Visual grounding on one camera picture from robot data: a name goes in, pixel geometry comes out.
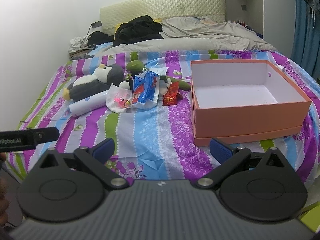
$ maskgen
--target cream quilted headboard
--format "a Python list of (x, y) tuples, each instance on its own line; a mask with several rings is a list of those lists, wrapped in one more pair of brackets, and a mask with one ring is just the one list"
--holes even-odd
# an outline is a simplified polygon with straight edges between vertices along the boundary
[(114, 34), (115, 26), (136, 17), (149, 15), (153, 19), (174, 16), (210, 16), (218, 23), (226, 20), (224, 0), (129, 0), (100, 9), (105, 33)]

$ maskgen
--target colorful striped blanket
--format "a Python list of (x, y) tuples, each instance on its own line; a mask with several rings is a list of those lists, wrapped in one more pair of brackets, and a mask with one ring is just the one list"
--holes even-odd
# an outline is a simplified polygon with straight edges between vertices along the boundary
[(243, 144), (257, 152), (270, 146), (280, 148), (308, 186), (315, 178), (319, 162), (320, 87), (294, 62), (269, 51), (131, 52), (68, 62), (57, 70), (18, 126), (18, 129), (55, 126), (60, 131), (59, 140), (38, 145), (35, 150), (8, 153), (7, 168), (23, 180), (48, 147), (56, 147), (61, 153), (73, 152), (79, 146), (92, 147), (111, 137), (116, 150), (106, 166), (129, 182), (133, 179), (199, 178), (219, 163), (210, 155), (208, 147), (199, 148), (193, 144), (189, 93), (184, 93), (184, 99), (175, 106), (159, 105), (151, 110), (125, 114), (115, 114), (102, 107), (74, 118), (70, 116), (69, 102), (61, 97), (62, 89), (77, 78), (92, 74), (100, 63), (124, 67), (139, 59), (147, 67), (166, 66), (168, 75), (188, 80), (191, 60), (230, 58), (267, 59), (281, 64), (312, 99), (299, 134)]

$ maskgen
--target black circular disc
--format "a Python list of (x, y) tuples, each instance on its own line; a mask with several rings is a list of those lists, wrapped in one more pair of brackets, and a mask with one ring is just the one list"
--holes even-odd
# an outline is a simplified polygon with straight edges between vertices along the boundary
[(103, 200), (100, 181), (69, 169), (43, 169), (27, 177), (17, 194), (22, 211), (33, 219), (65, 222), (93, 211)]
[(307, 194), (300, 184), (272, 172), (242, 171), (223, 181), (219, 195), (242, 217), (276, 222), (295, 217), (303, 208)]

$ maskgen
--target orange box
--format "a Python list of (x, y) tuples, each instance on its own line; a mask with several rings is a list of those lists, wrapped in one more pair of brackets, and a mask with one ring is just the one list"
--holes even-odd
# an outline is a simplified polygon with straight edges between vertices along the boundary
[(195, 145), (243, 143), (299, 133), (311, 99), (268, 60), (191, 62)]

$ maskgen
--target bed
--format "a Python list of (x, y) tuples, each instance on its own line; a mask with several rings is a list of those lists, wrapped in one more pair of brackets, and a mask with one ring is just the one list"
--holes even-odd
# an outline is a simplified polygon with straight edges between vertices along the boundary
[[(299, 134), (242, 145), (256, 152), (278, 147), (308, 187), (315, 179), (320, 161), (320, 88), (313, 78), (253, 32), (226, 23), (224, 0), (132, 0), (100, 10), (103, 29), (109, 34), (117, 24), (145, 14), (153, 19), (162, 18), (163, 26), (171, 24), (178, 28), (175, 31), (170, 31), (168, 26), (164, 28), (166, 37), (163, 40), (114, 48), (105, 46), (93, 58), (70, 61), (59, 67), (18, 129), (55, 126), (60, 138), (57, 142), (38, 145), (35, 150), (7, 153), (8, 170), (23, 180), (49, 147), (56, 147), (61, 153), (73, 152), (79, 146), (92, 147), (105, 138), (113, 138), (116, 150), (106, 166), (129, 182), (134, 179), (197, 179), (219, 163), (210, 155), (208, 147), (193, 144), (188, 92), (183, 93), (183, 100), (175, 106), (158, 105), (146, 111), (132, 109), (124, 114), (102, 107), (74, 118), (68, 108), (70, 103), (61, 97), (63, 88), (83, 75), (92, 74), (101, 63), (124, 68), (128, 62), (139, 59), (146, 67), (166, 66), (168, 75), (189, 81), (191, 60), (266, 59), (282, 65), (312, 99), (312, 104)], [(216, 23), (195, 21), (194, 16), (209, 17)], [(194, 24), (208, 32), (203, 29), (197, 32), (196, 28), (185, 31)]]

